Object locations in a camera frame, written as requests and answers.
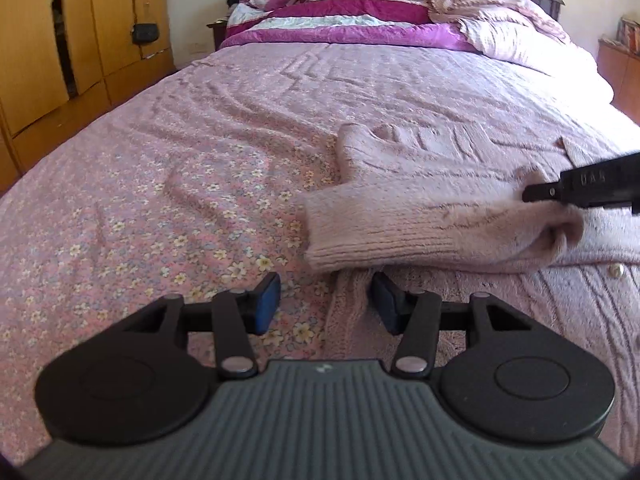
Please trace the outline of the pink ruffled blanket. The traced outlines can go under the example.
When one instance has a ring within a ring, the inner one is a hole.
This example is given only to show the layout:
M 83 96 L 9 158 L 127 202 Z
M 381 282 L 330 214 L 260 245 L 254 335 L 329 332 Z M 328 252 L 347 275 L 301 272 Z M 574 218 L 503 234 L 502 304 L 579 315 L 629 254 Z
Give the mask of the pink ruffled blanket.
M 530 0 L 425 0 L 435 23 L 456 24 L 468 43 L 488 58 L 547 74 L 593 74 L 592 55 Z

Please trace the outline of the brown wooden low cabinet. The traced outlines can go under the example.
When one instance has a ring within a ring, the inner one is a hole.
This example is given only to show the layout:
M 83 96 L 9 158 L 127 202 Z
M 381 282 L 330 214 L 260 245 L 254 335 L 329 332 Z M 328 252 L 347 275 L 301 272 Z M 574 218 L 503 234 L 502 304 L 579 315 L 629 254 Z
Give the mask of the brown wooden low cabinet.
M 612 104 L 633 122 L 640 122 L 639 57 L 606 38 L 599 40 L 599 74 L 614 91 Z

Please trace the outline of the books on cabinet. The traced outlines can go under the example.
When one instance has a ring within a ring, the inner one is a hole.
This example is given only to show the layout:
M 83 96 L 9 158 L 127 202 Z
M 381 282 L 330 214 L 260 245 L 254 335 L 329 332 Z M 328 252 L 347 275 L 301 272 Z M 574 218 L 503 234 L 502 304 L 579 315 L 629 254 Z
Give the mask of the books on cabinet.
M 624 15 L 618 22 L 616 40 L 629 52 L 640 53 L 640 23 L 638 18 Z

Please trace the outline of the pink cable-knit cardigan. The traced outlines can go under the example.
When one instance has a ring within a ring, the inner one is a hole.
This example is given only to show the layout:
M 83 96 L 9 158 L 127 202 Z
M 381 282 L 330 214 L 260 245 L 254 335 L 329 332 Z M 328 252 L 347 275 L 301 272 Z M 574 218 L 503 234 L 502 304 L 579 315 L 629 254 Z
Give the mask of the pink cable-knit cardigan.
M 616 401 L 603 439 L 636 462 L 639 220 L 521 199 L 527 185 L 609 152 L 568 136 L 495 141 L 479 125 L 344 125 L 340 182 L 304 199 L 307 262 L 336 276 L 326 353 L 392 356 L 395 341 L 367 306 L 377 270 L 450 299 L 486 290 L 605 362 Z

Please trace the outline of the dark wooden nightstand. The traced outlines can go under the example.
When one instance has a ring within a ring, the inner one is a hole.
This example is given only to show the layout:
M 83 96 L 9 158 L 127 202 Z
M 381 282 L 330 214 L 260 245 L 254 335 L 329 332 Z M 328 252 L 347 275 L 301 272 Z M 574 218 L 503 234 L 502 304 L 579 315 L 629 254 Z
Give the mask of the dark wooden nightstand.
M 212 32 L 214 40 L 214 50 L 218 51 L 221 44 L 226 39 L 228 20 L 226 18 L 220 18 L 214 22 L 208 23 L 206 27 Z

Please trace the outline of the magenta white striped quilt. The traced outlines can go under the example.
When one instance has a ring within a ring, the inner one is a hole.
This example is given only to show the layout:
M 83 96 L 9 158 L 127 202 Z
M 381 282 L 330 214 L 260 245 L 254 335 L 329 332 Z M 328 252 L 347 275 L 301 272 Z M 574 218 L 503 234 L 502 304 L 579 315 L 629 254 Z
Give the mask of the magenta white striped quilt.
M 458 25 L 431 20 L 427 0 L 240 0 L 221 45 L 277 42 L 475 50 Z

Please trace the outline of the pink floral bed sheet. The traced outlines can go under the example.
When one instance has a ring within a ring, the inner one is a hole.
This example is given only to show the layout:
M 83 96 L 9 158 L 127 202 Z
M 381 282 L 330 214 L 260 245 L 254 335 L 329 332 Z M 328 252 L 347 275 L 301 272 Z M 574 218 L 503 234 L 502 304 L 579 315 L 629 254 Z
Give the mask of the pink floral bed sheet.
M 610 158 L 639 129 L 585 84 L 444 49 L 246 44 L 192 63 L 103 115 L 1 201 L 1 451 L 47 443 L 40 370 L 75 344 L 178 292 L 207 300 L 282 278 L 261 360 L 377 358 L 397 341 L 368 307 L 370 273 L 306 265 L 303 193 L 334 185 L 346 122 L 454 134 L 554 179 L 571 152 Z

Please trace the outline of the yellow wooden wardrobe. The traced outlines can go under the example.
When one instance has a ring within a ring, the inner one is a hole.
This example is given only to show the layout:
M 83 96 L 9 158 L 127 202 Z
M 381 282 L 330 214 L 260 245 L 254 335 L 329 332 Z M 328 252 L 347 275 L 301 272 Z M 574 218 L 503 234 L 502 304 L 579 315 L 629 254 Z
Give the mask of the yellow wooden wardrobe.
M 137 46 L 131 29 L 156 23 Z M 167 0 L 1 0 L 1 188 L 175 70 Z

